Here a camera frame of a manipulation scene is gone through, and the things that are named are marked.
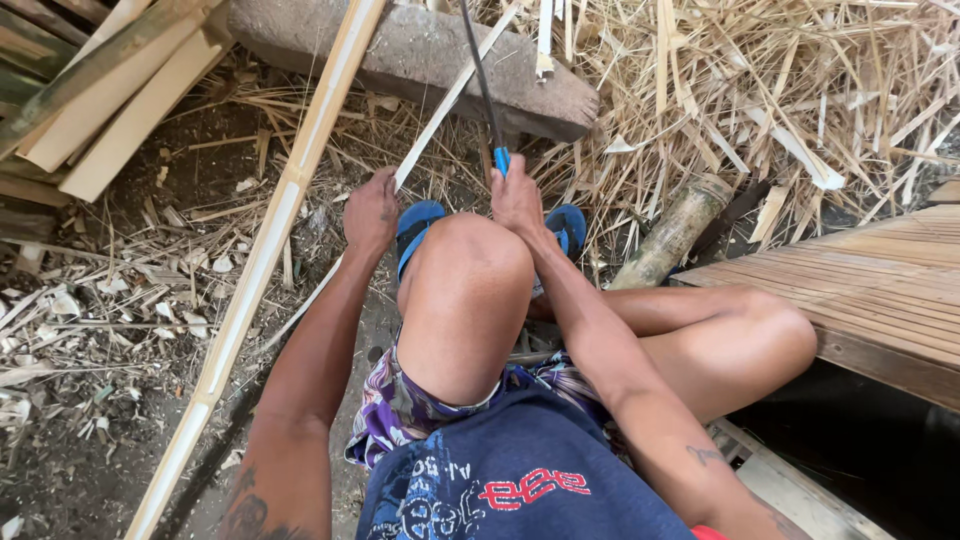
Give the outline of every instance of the man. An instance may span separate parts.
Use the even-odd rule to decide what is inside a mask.
[[[492,171],[492,221],[423,202],[398,226],[394,168],[350,195],[341,268],[267,380],[221,538],[330,537],[329,429],[395,236],[403,328],[348,446],[372,467],[358,538],[808,538],[701,426],[806,369],[806,319],[746,287],[596,290],[567,256],[582,215],[544,224],[524,166]],[[531,370],[505,365],[528,315],[566,349]]]

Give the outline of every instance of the navy blue t-shirt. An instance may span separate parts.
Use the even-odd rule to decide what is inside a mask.
[[[539,388],[383,456],[356,537],[694,538],[586,414]]]

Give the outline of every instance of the arm tattoo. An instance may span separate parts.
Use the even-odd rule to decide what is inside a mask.
[[[708,459],[719,459],[724,463],[727,462],[727,460],[724,459],[719,452],[715,450],[711,450],[709,448],[693,448],[692,446],[688,446],[686,447],[686,451],[696,455],[697,459],[700,460],[700,464],[703,465],[704,467],[707,466]]]
[[[267,521],[267,504],[254,493],[256,465],[251,465],[233,486],[227,502],[227,515],[220,522],[221,540],[315,540],[314,536],[299,528],[280,524],[272,530],[264,530]]]
[[[770,519],[777,523],[777,530],[783,535],[785,540],[811,540],[810,536],[807,535],[802,528],[797,527],[797,524],[790,521],[790,518],[784,516],[779,510],[758,497],[756,493],[751,491],[750,496],[770,512]]]

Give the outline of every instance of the shorts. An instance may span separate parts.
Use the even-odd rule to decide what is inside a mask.
[[[509,392],[538,384],[573,403],[593,419],[609,441],[618,441],[611,415],[584,376],[559,351],[532,368],[507,364],[490,396],[477,405],[446,405],[430,397],[410,380],[396,361],[396,345],[373,366],[363,385],[363,403],[353,419],[352,437],[344,457],[350,463],[373,465],[387,452],[427,438],[431,432],[471,414],[490,408]],[[622,447],[614,452],[625,457]]]

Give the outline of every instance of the bamboo platform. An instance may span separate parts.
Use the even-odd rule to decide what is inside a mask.
[[[696,268],[679,283],[749,283],[799,307],[817,356],[960,411],[960,206],[940,205]]]

